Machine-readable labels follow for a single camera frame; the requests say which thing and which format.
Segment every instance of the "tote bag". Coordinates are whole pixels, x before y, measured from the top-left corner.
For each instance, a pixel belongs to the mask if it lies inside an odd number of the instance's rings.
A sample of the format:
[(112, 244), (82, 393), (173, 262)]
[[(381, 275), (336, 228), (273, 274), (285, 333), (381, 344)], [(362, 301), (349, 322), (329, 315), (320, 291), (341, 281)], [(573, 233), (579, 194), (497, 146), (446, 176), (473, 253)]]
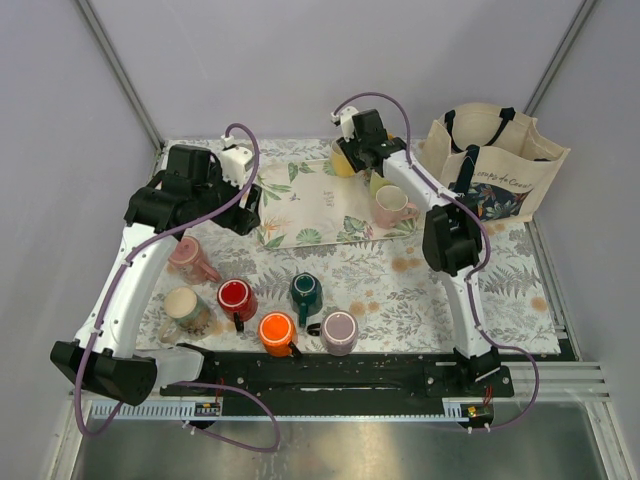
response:
[(461, 105), (433, 122), (420, 163), (445, 187), (477, 198), (482, 221), (530, 221), (570, 151), (536, 123), (513, 108)]

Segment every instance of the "mug handle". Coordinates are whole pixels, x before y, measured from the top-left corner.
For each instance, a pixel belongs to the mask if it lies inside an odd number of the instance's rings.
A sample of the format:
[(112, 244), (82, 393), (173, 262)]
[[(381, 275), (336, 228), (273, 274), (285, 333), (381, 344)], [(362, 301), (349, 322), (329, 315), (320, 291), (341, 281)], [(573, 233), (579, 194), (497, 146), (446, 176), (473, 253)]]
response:
[(309, 305), (306, 303), (300, 304), (300, 313), (298, 314), (298, 326), (304, 328), (307, 326), (307, 316), (309, 315)]
[(222, 276), (218, 273), (218, 271), (215, 268), (213, 268), (211, 265), (209, 265), (207, 262), (202, 260), (199, 262), (199, 264), (200, 264), (200, 267), (202, 267), (202, 269), (204, 270), (204, 274), (213, 283), (218, 283), (220, 280), (222, 280)]
[(407, 206), (404, 207), (404, 209), (407, 213), (400, 217), (400, 221), (409, 220), (410, 218), (416, 218), (418, 215), (420, 215), (420, 210), (418, 210), (418, 207), (414, 203), (407, 203)]
[(291, 354), (293, 355), (293, 358), (295, 359), (302, 358), (302, 352), (298, 350), (298, 347), (296, 347), (295, 343), (289, 342), (288, 347), (291, 349)]
[(312, 337), (320, 336), (320, 323), (312, 323), (307, 327), (307, 333)]
[(169, 329), (172, 323), (173, 323), (173, 318), (168, 318), (167, 321), (164, 322), (164, 324), (158, 329), (158, 333), (156, 334), (156, 336), (158, 337), (158, 340), (160, 340), (160, 343), (170, 343), (175, 345), (178, 338), (180, 338), (181, 332), (177, 326), (176, 326), (175, 332), (173, 332), (168, 337), (164, 336), (164, 334), (167, 333), (167, 330)]
[(238, 312), (233, 314), (233, 323), (236, 325), (236, 332), (244, 332), (244, 322), (240, 320), (240, 314)]

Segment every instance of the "red mug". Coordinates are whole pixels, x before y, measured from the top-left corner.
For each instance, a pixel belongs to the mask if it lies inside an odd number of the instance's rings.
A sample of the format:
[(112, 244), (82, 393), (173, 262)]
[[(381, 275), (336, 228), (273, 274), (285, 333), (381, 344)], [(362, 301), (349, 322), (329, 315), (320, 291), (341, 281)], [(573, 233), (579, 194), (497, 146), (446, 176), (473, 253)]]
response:
[(238, 332), (244, 331), (244, 322), (253, 318), (258, 310), (258, 299), (244, 280), (232, 278), (218, 288), (218, 303)]

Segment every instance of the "light pink mug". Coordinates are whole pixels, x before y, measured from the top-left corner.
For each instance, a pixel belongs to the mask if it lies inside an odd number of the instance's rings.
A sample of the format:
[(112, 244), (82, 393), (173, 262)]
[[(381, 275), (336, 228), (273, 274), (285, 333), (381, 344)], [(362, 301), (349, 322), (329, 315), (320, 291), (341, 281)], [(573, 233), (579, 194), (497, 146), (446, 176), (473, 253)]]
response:
[(393, 228), (398, 222), (415, 218), (419, 214), (418, 207), (409, 203), (405, 193), (395, 185), (385, 185), (376, 193), (373, 218), (381, 228)]
[(218, 271), (209, 264), (200, 242), (188, 235), (182, 237), (169, 257), (169, 263), (189, 285), (200, 285), (207, 280), (216, 283), (222, 280)]

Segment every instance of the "bag handle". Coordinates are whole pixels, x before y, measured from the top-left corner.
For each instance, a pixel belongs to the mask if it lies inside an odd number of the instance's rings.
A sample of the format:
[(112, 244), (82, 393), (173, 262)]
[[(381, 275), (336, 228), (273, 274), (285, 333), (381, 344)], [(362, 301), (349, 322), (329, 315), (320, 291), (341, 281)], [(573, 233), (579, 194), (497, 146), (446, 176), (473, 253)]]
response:
[(478, 155), (480, 154), (480, 147), (477, 145), (469, 145), (460, 167), (460, 173), (458, 173), (458, 179), (453, 186), (453, 191), (461, 195), (469, 193), (471, 187), (471, 179), (473, 178), (473, 172), (476, 170), (476, 163), (478, 162)]
[[(449, 137), (451, 137), (451, 149), (456, 153), (462, 153), (463, 150), (460, 147), (458, 147), (458, 145), (456, 144), (456, 141), (453, 139), (453, 120), (455, 119), (455, 117), (456, 117), (455, 110), (448, 111), (447, 113), (444, 114), (444, 124), (447, 127), (447, 132), (449, 132)], [(516, 117), (516, 111), (512, 107), (503, 108), (502, 110), (500, 110), (500, 118), (502, 119), (502, 122), (500, 123), (500, 126), (498, 127), (498, 131), (496, 132), (496, 134), (493, 136), (491, 140), (489, 140), (487, 144), (485, 144), (485, 147), (489, 147), (493, 145), (496, 142), (496, 140), (498, 140), (498, 138), (506, 128), (507, 124), (511, 120), (513, 120), (515, 117)]]

